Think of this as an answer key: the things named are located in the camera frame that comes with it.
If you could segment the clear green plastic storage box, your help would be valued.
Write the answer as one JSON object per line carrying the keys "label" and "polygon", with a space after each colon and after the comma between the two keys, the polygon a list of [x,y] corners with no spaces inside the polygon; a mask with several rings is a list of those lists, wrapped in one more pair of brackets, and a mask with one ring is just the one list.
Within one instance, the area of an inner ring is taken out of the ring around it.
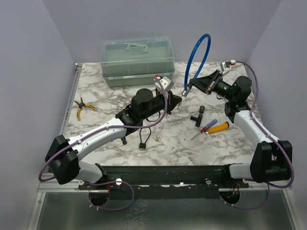
{"label": "clear green plastic storage box", "polygon": [[154,84],[154,75],[173,78],[175,58],[169,37],[103,41],[102,77],[108,87]]}

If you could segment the small black keys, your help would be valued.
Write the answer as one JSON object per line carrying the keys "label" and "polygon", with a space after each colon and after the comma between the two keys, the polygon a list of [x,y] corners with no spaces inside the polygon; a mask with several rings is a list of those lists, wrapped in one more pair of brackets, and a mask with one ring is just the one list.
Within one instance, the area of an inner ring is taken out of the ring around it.
{"label": "small black keys", "polygon": [[118,148],[126,144],[127,144],[126,138],[121,138],[121,144],[118,146]]}

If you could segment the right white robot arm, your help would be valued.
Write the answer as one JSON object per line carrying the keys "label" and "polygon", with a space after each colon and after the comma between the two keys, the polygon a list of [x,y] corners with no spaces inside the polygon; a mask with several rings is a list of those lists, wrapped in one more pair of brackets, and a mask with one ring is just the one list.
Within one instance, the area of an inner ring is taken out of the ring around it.
{"label": "right white robot arm", "polygon": [[258,122],[247,103],[251,85],[252,81],[246,76],[239,76],[229,85],[218,70],[209,76],[191,79],[188,84],[205,94],[214,92],[224,98],[225,115],[243,131],[255,149],[250,163],[231,164],[229,171],[221,175],[221,183],[227,188],[237,184],[238,179],[269,183],[291,180],[293,176],[292,145],[270,134]]}

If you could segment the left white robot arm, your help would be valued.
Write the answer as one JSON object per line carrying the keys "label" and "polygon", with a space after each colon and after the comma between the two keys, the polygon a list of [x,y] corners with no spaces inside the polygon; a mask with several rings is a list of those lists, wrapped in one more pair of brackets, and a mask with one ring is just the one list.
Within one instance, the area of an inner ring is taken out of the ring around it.
{"label": "left white robot arm", "polygon": [[131,103],[105,124],[82,135],[54,138],[45,162],[59,184],[73,179],[89,182],[95,189],[106,185],[106,172],[98,164],[89,164],[82,159],[97,148],[144,128],[143,121],[158,112],[170,114],[182,98],[171,91],[153,94],[149,89],[140,89]]}

